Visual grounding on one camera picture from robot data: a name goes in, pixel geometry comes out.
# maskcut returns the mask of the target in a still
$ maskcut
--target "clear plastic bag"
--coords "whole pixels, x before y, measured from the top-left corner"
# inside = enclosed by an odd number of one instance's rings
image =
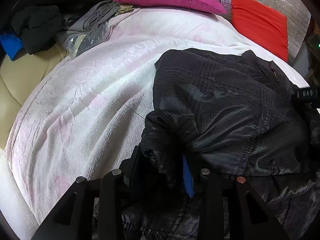
[[[94,25],[91,30],[79,33],[71,38],[67,44],[67,51],[71,58],[75,58],[85,51],[106,41],[110,34],[110,28],[107,22]]]

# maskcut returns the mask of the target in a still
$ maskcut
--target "zipper pull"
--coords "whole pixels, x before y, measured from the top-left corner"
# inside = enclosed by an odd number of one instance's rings
[[[276,81],[279,81],[277,74],[274,72],[275,77],[276,77]]]

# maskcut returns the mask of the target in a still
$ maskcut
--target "red pillow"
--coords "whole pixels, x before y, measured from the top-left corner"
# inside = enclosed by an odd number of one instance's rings
[[[231,0],[231,13],[239,33],[288,61],[286,16],[255,0]]]

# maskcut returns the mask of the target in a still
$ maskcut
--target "white blanket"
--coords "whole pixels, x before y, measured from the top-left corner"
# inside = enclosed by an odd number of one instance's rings
[[[109,41],[57,65],[16,118],[6,158],[38,223],[76,177],[101,177],[131,155],[153,110],[154,63],[169,49],[187,48],[234,55],[251,49],[273,60],[296,85],[308,86],[220,16],[141,9],[119,23]]]

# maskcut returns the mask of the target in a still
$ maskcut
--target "khaki fabric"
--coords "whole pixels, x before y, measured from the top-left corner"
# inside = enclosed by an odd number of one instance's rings
[[[0,148],[4,149],[14,120],[39,82],[66,56],[55,44],[47,51],[15,61],[6,55],[0,66]]]

